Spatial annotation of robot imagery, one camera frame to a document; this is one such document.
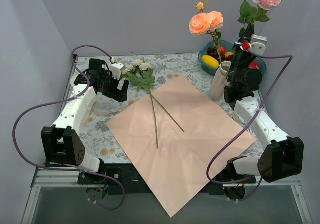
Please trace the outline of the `cream ribbon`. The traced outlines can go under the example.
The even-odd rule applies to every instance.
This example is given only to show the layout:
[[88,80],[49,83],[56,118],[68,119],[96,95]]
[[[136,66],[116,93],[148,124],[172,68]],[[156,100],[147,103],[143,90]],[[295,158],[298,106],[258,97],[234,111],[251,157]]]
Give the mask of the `cream ribbon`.
[[119,112],[119,111],[101,111],[98,109],[98,102],[95,102],[93,104],[92,110],[93,110],[94,114],[99,117],[106,117],[106,116],[116,114]]

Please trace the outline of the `pink wrapping paper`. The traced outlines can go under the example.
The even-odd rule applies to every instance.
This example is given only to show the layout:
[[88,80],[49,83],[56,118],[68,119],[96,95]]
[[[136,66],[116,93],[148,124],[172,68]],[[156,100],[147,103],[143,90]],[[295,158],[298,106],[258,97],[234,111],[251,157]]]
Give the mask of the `pink wrapping paper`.
[[179,76],[153,92],[184,132],[149,96],[107,122],[107,127],[166,213],[173,217],[228,160],[256,139],[218,104]]

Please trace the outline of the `single pink flower stem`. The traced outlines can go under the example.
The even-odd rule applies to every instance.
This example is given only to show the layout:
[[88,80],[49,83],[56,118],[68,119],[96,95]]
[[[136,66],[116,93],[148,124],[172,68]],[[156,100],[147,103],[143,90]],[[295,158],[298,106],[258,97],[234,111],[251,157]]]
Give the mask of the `single pink flower stem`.
[[266,23],[271,19],[268,17],[268,12],[281,4],[283,0],[252,0],[253,4],[248,1],[243,1],[240,6],[240,17],[238,22],[243,24],[243,28],[247,28],[248,24],[256,22]]

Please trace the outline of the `leafy green flower stem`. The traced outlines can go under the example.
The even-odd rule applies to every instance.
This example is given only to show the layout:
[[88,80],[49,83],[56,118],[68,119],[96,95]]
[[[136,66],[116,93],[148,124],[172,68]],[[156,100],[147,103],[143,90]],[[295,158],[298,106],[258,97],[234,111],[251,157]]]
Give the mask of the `leafy green flower stem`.
[[136,74],[139,76],[139,78],[142,79],[138,81],[138,87],[146,91],[146,93],[151,97],[151,100],[155,101],[163,109],[163,111],[170,117],[170,119],[178,126],[178,128],[182,132],[185,132],[182,126],[175,120],[175,118],[169,113],[169,111],[152,94],[152,88],[155,87],[155,79],[156,79],[153,74],[153,69],[147,68],[146,70],[141,70],[139,67],[136,67],[135,71],[136,71]]

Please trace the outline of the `white flower stem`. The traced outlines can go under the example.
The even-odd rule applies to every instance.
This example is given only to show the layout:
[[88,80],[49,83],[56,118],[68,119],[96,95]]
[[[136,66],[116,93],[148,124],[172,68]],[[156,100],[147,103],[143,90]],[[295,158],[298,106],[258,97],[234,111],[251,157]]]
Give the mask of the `white flower stem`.
[[132,64],[127,65],[121,76],[128,79],[130,83],[137,88],[137,90],[144,90],[149,95],[153,112],[156,148],[158,149],[158,123],[154,99],[152,96],[152,88],[155,86],[155,76],[153,72],[153,66],[143,57],[142,59],[136,59]]

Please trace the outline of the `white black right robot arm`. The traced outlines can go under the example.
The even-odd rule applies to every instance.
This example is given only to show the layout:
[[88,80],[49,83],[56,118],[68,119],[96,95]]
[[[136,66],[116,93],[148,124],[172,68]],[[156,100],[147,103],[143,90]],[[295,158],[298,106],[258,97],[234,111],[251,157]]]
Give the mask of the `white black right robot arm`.
[[227,74],[228,86],[224,100],[246,122],[261,143],[261,157],[236,157],[228,161],[227,179],[237,183],[244,176],[260,176],[272,183],[302,172],[304,143],[281,130],[264,110],[264,102],[255,98],[263,74],[250,64],[262,57],[267,39],[255,35],[254,25],[249,24],[234,46],[234,57]]

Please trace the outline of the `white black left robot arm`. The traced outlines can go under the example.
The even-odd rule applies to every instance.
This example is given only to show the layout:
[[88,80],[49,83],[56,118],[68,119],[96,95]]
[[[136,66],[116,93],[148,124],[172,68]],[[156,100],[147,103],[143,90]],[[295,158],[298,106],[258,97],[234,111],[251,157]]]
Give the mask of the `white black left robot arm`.
[[126,67],[122,63],[107,65],[104,60],[90,59],[88,69],[79,74],[72,85],[72,101],[66,103],[58,119],[51,127],[44,127],[41,139],[46,160],[50,163],[89,171],[95,184],[106,180],[101,160],[85,150],[79,132],[84,126],[98,93],[119,103],[127,101],[129,81],[118,88]]

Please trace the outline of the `pink twin-bloom flower stem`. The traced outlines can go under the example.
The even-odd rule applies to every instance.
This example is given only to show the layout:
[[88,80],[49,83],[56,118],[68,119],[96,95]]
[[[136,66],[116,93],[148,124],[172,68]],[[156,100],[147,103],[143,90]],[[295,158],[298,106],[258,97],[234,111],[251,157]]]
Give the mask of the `pink twin-bloom flower stem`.
[[218,11],[205,13],[206,5],[206,1],[196,3],[195,9],[197,10],[197,14],[191,18],[188,24],[189,32],[194,36],[210,35],[217,49],[218,60],[222,62],[220,44],[222,34],[219,29],[224,24],[223,14]]

